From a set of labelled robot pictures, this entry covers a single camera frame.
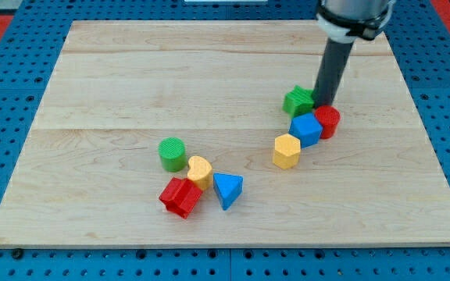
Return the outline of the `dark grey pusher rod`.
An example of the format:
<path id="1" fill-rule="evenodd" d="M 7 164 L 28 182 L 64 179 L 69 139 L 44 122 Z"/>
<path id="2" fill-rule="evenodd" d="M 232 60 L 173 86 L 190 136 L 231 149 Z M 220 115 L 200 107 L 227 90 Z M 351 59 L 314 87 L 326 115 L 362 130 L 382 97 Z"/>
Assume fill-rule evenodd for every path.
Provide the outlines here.
<path id="1" fill-rule="evenodd" d="M 315 108 L 333 104 L 352 47 L 353 42 L 343 44 L 327 39 L 312 93 Z"/>

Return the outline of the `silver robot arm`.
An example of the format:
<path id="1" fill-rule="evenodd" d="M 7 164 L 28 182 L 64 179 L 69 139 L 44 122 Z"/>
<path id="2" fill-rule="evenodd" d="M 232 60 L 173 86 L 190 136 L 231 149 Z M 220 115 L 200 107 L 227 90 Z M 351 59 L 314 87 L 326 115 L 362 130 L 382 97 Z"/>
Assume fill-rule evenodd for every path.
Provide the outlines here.
<path id="1" fill-rule="evenodd" d="M 319 108 L 332 105 L 356 39 L 374 40 L 390 21 L 395 0 L 319 0 L 317 23 L 327 43 L 312 98 Z"/>

